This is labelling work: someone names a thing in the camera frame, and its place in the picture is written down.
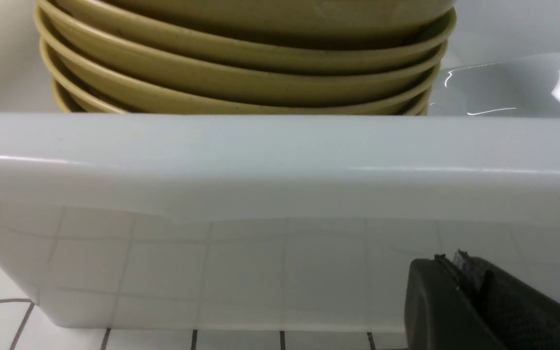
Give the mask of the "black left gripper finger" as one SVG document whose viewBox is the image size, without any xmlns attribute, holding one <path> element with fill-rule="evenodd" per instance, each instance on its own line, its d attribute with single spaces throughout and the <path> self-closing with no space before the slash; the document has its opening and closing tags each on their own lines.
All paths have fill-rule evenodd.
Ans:
<svg viewBox="0 0 560 350">
<path fill-rule="evenodd" d="M 560 303 L 461 250 L 411 262 L 404 326 L 409 350 L 560 350 Z"/>
</svg>

